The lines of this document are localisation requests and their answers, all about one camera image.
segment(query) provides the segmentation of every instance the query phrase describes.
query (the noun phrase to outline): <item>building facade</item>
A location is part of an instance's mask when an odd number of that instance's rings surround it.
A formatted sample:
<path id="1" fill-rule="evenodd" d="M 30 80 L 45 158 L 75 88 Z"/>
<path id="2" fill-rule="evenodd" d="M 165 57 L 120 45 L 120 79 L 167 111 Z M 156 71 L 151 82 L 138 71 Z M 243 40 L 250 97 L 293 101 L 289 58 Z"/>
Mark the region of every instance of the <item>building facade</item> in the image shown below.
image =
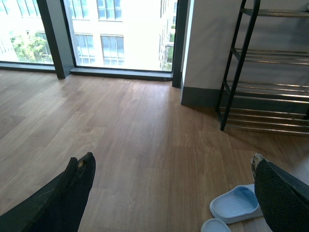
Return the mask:
<path id="1" fill-rule="evenodd" d="M 77 66 L 167 70 L 175 2 L 169 0 L 64 0 Z M 0 0 L 0 60 L 20 61 L 12 38 L 46 39 L 35 0 Z M 48 43 L 40 63 L 51 63 Z"/>

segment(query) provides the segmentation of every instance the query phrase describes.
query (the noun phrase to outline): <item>wooden floor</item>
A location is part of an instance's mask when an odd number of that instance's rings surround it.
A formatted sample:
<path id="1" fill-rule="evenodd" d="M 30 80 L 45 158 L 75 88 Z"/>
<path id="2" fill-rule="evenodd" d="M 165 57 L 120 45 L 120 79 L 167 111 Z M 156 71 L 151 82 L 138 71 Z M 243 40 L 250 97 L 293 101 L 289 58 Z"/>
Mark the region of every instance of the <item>wooden floor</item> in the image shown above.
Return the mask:
<path id="1" fill-rule="evenodd" d="M 0 214 L 87 151 L 97 170 L 80 232 L 198 232 L 212 199 L 253 183 L 255 152 L 309 184 L 308 137 L 222 132 L 171 82 L 0 71 Z M 271 231 L 263 217 L 229 227 Z"/>

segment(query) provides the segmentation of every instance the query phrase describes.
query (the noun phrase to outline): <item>white slipper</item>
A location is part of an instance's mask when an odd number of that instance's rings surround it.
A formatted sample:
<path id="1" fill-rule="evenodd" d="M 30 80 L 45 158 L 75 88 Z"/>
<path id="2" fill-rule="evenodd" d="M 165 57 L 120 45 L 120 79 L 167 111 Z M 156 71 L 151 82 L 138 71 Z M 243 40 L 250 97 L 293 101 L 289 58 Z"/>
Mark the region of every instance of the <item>white slipper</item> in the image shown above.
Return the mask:
<path id="1" fill-rule="evenodd" d="M 212 218 L 204 222 L 201 232 L 231 232 L 231 230 L 221 220 Z"/>
<path id="2" fill-rule="evenodd" d="M 239 185 L 212 200 L 210 210 L 215 218 L 224 223 L 234 223 L 263 216 L 254 193 L 254 184 Z"/>

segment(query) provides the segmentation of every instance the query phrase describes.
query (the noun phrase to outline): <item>green foliage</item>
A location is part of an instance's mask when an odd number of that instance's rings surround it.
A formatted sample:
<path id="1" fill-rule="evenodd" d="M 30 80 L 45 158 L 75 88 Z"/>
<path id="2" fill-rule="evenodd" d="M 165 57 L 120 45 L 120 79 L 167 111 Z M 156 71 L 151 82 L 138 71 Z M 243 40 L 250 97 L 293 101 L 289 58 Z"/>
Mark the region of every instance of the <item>green foliage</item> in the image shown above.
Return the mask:
<path id="1" fill-rule="evenodd" d="M 175 41 L 175 34 L 170 34 L 170 37 L 169 37 L 169 41 L 170 42 L 174 42 Z"/>
<path id="2" fill-rule="evenodd" d="M 165 63 L 163 71 L 172 71 L 172 63 Z"/>
<path id="3" fill-rule="evenodd" d="M 28 36 L 16 35 L 11 41 L 20 62 L 52 63 L 51 55 L 47 55 L 45 51 L 47 41 L 37 33 L 30 33 Z"/>
<path id="4" fill-rule="evenodd" d="M 174 48 L 170 47 L 168 52 L 168 62 L 173 62 L 173 54 L 174 54 Z"/>

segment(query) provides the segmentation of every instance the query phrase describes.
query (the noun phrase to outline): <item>metal shoe rack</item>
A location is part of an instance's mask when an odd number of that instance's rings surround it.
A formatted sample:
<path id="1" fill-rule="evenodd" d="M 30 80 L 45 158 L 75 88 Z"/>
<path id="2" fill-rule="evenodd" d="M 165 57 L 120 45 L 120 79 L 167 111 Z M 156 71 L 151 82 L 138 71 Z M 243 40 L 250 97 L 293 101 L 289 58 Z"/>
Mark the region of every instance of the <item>metal shoe rack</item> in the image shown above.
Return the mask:
<path id="1" fill-rule="evenodd" d="M 252 9 L 245 9 L 245 4 L 246 0 L 243 0 L 240 6 L 226 64 L 225 75 L 216 105 L 216 111 L 221 122 L 220 130 L 223 131 L 226 126 L 230 126 L 261 131 L 309 134 L 309 86 L 245 82 L 239 80 L 244 62 L 279 65 L 309 65 L 309 52 L 248 49 L 255 21 L 258 16 L 309 18 L 309 12 L 260 10 L 260 0 L 254 0 Z M 242 48 L 235 48 L 243 14 L 249 15 L 250 21 Z M 238 64 L 233 81 L 228 81 L 227 76 L 231 69 L 230 65 L 233 56 L 237 59 Z M 265 102 L 265 104 L 300 104 L 305 111 L 302 113 L 293 113 L 287 112 L 286 110 L 269 111 L 253 109 L 252 107 L 232 108 L 234 98 L 243 99 L 247 102 Z"/>

